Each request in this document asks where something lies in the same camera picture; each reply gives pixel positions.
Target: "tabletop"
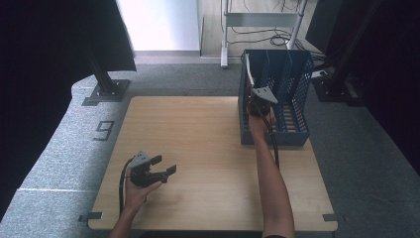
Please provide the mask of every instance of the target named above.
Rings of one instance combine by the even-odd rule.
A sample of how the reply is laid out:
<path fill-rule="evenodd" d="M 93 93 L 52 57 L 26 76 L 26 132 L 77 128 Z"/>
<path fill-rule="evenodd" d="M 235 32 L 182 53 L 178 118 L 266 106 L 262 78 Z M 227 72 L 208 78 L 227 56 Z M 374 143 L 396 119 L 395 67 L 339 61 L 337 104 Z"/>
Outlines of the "tabletop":
<path fill-rule="evenodd" d="M 121 170 L 139 151 L 162 155 L 152 172 L 177 165 L 133 223 L 142 230 L 263 230 L 254 146 L 241 145 L 238 97 L 138 96 L 128 108 L 92 212 L 92 229 L 118 220 Z M 334 231 L 326 187 L 310 140 L 279 147 L 280 171 L 298 231 Z"/>

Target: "white wall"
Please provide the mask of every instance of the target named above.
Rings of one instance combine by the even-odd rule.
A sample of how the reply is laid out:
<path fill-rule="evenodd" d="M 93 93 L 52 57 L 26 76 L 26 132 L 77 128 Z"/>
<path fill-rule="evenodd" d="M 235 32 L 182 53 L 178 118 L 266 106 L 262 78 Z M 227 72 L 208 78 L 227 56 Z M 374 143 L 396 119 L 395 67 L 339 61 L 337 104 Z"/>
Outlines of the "white wall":
<path fill-rule="evenodd" d="M 199 51 L 197 0 L 117 0 L 134 51 Z"/>

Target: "black metal stand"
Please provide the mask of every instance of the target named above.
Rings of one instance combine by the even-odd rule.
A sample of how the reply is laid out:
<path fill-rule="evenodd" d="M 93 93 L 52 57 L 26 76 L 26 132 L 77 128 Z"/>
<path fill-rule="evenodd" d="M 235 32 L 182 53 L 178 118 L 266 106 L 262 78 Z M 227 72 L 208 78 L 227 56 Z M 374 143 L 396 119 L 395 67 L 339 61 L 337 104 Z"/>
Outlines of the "black metal stand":
<path fill-rule="evenodd" d="M 86 97 L 82 106 L 97 106 L 99 102 L 120 102 L 130 84 L 129 79 L 112 80 L 108 72 L 103 70 L 89 46 L 85 48 L 85 55 L 93 74 L 98 80 L 90 97 Z"/>
<path fill-rule="evenodd" d="M 350 73 L 350 59 L 355 54 L 356 46 L 367 28 L 371 18 L 373 17 L 376 9 L 378 8 L 381 0 L 375 0 L 371 3 L 367 14 L 354 33 L 348 47 L 341 58 L 336 71 L 330 75 L 316 77 L 312 79 L 312 84 L 318 95 L 318 99 L 322 102 L 347 102 L 350 106 L 363 106 L 363 101 L 360 95 L 352 96 L 346 83 L 352 83 L 349 78 Z"/>

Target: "human arm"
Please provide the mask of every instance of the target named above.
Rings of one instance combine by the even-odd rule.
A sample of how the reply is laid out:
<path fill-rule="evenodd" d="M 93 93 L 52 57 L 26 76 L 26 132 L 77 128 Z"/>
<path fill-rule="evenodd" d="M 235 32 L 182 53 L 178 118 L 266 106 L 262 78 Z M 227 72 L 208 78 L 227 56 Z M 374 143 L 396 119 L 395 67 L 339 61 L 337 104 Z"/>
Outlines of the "human arm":
<path fill-rule="evenodd" d="M 265 141 L 267 131 L 263 119 L 250 115 L 250 127 L 257 152 L 257 171 L 262 202 L 262 237 L 281 235 L 294 237 L 294 220 L 283 177 L 275 165 Z"/>
<path fill-rule="evenodd" d="M 120 218 L 115 223 L 114 229 L 111 231 L 110 238 L 129 237 L 131 226 L 136 214 L 146 201 L 146 197 L 153 190 L 161 186 L 161 181 L 155 182 L 148 187 L 135 186 L 129 178 L 126 179 L 126 199 L 125 206 L 121 212 Z"/>

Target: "blue plastic basket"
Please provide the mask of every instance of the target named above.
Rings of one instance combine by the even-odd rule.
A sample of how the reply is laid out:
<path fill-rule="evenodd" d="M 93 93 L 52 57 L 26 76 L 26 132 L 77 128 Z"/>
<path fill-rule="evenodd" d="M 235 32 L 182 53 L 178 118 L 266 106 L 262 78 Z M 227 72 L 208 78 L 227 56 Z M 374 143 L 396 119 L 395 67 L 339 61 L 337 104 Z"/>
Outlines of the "blue plastic basket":
<path fill-rule="evenodd" d="M 255 88 L 269 86 L 278 100 L 277 104 L 272 105 L 276 118 L 273 131 L 277 144 L 303 146 L 310 135 L 304 117 L 304 105 L 313 70 L 310 53 L 298 50 L 245 50 L 244 54 L 249 54 Z M 254 143 L 245 103 L 249 91 L 246 58 L 243 57 L 238 99 L 242 145 Z"/>

